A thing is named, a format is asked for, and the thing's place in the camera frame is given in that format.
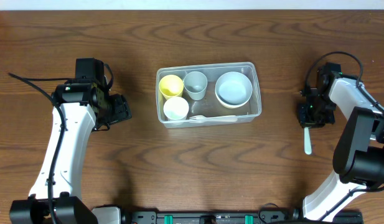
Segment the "green plastic spoon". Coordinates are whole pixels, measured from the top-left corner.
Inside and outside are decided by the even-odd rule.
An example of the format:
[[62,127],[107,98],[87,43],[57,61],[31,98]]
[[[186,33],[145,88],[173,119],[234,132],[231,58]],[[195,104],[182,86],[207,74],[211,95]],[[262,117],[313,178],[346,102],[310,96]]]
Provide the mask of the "green plastic spoon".
[[311,137],[309,133],[309,127],[304,128],[304,152],[307,155],[312,154],[312,144],[311,144]]

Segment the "yellow plastic cup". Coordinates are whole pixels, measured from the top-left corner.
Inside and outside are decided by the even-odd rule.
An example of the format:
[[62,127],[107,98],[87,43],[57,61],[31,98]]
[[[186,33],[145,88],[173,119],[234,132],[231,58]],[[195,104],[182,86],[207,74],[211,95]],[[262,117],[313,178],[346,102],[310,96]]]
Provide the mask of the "yellow plastic cup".
[[159,91],[166,100],[175,96],[181,97],[184,82],[176,75],[166,75],[159,82]]

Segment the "white plastic cup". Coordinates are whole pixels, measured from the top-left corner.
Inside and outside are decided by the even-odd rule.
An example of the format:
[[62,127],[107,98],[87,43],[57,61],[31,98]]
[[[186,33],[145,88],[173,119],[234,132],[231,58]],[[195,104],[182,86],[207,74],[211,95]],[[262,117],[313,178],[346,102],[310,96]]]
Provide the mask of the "white plastic cup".
[[170,121],[185,120],[189,113],[189,104],[184,98],[175,96],[164,103],[163,110]]

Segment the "yellow plastic bowl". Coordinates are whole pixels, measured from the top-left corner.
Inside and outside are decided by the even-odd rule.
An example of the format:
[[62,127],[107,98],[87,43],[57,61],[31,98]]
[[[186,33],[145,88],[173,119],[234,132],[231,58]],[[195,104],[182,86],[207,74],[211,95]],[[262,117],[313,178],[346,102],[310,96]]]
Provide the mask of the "yellow plastic bowl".
[[229,108],[229,109],[239,108],[239,107],[242,107],[242,106],[244,106],[244,105],[246,104],[246,101],[245,101],[245,102],[242,102],[242,103],[240,103],[240,104],[236,104],[236,105],[231,105],[231,104],[229,104],[229,103],[226,103],[226,102],[222,101],[221,99],[219,99],[218,101],[219,101],[219,103],[220,103],[222,106],[224,106],[224,107],[226,107],[226,108]]

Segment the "grey plastic bowl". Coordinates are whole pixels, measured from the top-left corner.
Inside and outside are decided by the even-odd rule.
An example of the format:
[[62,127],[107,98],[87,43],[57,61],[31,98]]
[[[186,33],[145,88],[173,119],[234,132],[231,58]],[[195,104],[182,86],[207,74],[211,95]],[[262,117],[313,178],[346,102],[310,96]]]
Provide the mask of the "grey plastic bowl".
[[215,84],[217,100],[231,105],[248,102],[253,93],[250,79],[240,72],[227,72],[218,78]]

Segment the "grey plastic cup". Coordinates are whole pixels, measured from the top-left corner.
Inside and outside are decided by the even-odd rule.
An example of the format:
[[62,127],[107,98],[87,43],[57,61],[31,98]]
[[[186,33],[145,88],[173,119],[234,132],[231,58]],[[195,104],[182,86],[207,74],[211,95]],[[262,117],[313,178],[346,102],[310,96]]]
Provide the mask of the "grey plastic cup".
[[190,72],[184,78],[184,88],[189,97],[195,101],[204,98],[207,85],[207,77],[202,72]]

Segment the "white plastic fork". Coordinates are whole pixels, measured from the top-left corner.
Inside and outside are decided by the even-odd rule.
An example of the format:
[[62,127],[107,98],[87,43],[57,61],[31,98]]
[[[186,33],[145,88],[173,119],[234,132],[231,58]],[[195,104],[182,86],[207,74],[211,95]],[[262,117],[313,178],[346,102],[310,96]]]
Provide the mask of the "white plastic fork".
[[227,115],[227,116],[214,116],[206,117],[204,115],[195,115],[189,118],[189,121],[196,123],[204,122],[223,122],[223,123],[235,123],[238,120],[236,115]]

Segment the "clear plastic container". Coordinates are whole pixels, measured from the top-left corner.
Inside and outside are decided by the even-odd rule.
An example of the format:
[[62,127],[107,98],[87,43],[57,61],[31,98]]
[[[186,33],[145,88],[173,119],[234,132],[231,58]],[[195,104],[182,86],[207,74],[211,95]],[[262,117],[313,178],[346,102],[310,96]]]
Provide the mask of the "clear plastic container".
[[[189,104],[189,113],[183,121],[170,121],[164,114],[165,98],[159,91],[159,82],[166,75],[177,75],[181,79],[190,72],[202,72],[208,79],[207,91],[202,100],[195,101],[184,92],[182,97]],[[250,100],[242,107],[229,109],[222,106],[215,96],[215,83],[218,78],[227,72],[240,72],[246,75],[252,85],[253,93]],[[189,121],[191,116],[204,115],[206,117],[236,115],[235,123],[247,123],[253,121],[262,112],[261,93],[255,66],[251,62],[214,63],[205,65],[188,65],[181,67],[160,68],[156,73],[156,105],[158,120],[166,128],[189,128],[197,126],[215,126],[220,124],[234,124],[223,122],[196,123]]]

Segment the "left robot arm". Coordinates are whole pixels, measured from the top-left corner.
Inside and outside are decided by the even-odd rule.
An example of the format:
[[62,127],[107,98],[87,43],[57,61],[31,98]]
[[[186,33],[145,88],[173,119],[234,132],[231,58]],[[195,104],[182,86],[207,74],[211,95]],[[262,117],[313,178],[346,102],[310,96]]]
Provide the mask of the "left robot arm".
[[58,85],[51,96],[53,125],[42,168],[25,200],[12,202],[12,223],[124,223],[117,205],[82,202],[82,169],[90,134],[131,118],[124,96],[96,83]]

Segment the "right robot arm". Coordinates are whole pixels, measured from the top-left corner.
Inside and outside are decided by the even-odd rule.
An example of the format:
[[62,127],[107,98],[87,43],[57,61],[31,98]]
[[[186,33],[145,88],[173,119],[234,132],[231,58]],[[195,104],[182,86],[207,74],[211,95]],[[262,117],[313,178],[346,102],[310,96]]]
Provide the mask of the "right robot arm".
[[298,106],[298,121],[307,153],[311,128],[334,124],[336,108],[347,120],[334,150],[332,172],[302,203],[305,219],[331,222],[358,196],[384,191],[384,107],[358,78],[342,72],[318,72],[316,87],[306,85],[301,94],[306,102]]

